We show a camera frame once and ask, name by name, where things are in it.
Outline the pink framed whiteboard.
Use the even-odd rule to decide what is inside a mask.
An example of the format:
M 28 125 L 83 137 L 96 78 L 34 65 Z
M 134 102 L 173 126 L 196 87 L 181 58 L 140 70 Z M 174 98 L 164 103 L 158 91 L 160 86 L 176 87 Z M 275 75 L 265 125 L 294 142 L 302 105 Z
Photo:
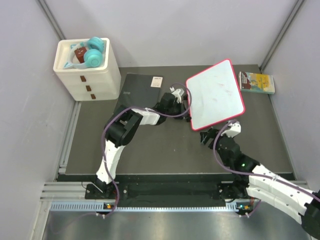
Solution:
M 189 77 L 188 103 L 190 124 L 193 131 L 211 127 L 241 116 L 245 103 L 230 59 Z

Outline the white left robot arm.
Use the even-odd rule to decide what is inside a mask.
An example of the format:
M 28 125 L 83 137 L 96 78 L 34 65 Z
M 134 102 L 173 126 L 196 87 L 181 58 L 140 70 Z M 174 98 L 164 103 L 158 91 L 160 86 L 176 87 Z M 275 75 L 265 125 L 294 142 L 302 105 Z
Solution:
M 171 88 L 152 108 L 126 107 L 120 105 L 103 130 L 103 155 L 96 172 L 96 192 L 102 198 L 109 198 L 114 191 L 112 180 L 122 151 L 133 139 L 139 126 L 158 126 L 167 118 L 188 119 L 188 108 L 184 104 L 187 94 L 181 88 Z

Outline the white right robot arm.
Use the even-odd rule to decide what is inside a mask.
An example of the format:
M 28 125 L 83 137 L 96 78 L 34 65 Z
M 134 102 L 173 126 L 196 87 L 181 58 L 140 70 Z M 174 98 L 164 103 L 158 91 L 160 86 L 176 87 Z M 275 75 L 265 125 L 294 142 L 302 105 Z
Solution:
M 239 124 L 200 132 L 200 142 L 213 151 L 215 160 L 234 174 L 235 198 L 255 198 L 282 211 L 315 239 L 320 238 L 320 193 L 298 186 L 244 154 L 234 140 Z

